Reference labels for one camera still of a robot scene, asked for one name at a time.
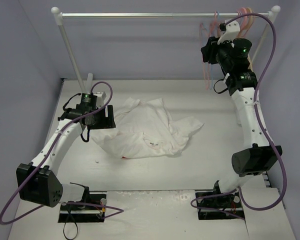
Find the pink wire hanger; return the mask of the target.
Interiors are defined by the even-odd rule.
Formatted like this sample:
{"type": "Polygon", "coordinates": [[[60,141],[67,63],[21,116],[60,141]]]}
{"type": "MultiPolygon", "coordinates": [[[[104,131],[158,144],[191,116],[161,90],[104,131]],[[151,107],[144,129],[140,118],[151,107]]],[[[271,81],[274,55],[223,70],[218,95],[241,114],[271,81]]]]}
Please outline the pink wire hanger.
{"type": "MultiPolygon", "coordinates": [[[[209,25],[205,26],[203,22],[199,24],[199,39],[202,43],[202,47],[204,47],[208,41],[208,34],[209,34],[209,25]]],[[[205,81],[205,89],[209,90],[209,70],[208,70],[209,63],[203,63],[203,79],[205,81]]]]}

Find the white t-shirt red print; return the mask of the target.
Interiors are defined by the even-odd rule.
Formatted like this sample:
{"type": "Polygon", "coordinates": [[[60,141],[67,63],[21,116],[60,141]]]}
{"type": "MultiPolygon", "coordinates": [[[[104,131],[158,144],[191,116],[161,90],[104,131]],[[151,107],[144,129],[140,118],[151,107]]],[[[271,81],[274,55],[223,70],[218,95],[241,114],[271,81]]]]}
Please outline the white t-shirt red print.
{"type": "Polygon", "coordinates": [[[173,120],[162,98],[128,98],[115,112],[115,128],[91,131],[91,139],[116,158],[179,155],[204,125],[193,116],[173,120]]]}

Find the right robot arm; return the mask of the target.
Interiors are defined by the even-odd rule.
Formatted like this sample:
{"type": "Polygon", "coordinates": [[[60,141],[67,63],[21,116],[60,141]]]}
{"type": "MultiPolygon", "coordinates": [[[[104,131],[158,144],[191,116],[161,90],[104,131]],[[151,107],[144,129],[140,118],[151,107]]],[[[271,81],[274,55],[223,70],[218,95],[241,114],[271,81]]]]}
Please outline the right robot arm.
{"type": "Polygon", "coordinates": [[[217,206],[229,201],[230,191],[243,186],[250,178],[268,171],[277,162],[276,154],[282,154],[282,147],[273,150],[266,138],[259,97],[256,94],[258,80],[250,69],[248,60],[252,43],[245,38],[218,42],[212,36],[201,48],[205,63],[218,64],[235,106],[235,112],[243,130],[243,149],[231,157],[231,171],[215,184],[218,189],[211,193],[211,200],[217,206]]]}

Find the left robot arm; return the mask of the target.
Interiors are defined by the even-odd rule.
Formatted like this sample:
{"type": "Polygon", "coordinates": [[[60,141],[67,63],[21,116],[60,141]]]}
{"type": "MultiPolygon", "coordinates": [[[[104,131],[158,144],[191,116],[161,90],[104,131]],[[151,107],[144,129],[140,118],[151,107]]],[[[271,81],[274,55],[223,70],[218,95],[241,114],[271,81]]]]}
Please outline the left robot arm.
{"type": "Polygon", "coordinates": [[[16,170],[19,196],[22,200],[47,207],[72,202],[79,210],[90,204],[88,189],[77,183],[61,183],[58,170],[74,141],[85,130],[115,128],[113,106],[104,106],[105,92],[81,93],[80,103],[74,108],[63,105],[58,126],[40,153],[28,164],[16,170]]]}

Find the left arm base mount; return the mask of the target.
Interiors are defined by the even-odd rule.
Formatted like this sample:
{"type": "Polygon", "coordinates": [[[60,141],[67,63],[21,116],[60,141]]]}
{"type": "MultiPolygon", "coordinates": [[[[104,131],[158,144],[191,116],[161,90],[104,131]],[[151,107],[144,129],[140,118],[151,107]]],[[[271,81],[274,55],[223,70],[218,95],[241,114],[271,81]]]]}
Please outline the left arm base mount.
{"type": "Polygon", "coordinates": [[[90,205],[64,204],[60,206],[58,223],[103,223],[105,209],[90,205]]]}

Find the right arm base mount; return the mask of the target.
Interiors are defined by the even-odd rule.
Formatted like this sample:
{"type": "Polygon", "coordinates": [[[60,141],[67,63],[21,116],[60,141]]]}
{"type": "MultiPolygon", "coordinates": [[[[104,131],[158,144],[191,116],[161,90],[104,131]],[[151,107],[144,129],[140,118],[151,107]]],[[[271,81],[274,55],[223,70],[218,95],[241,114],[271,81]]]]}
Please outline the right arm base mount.
{"type": "Polygon", "coordinates": [[[197,209],[200,221],[245,220],[245,213],[238,192],[214,196],[212,191],[196,192],[190,204],[197,209]]]}

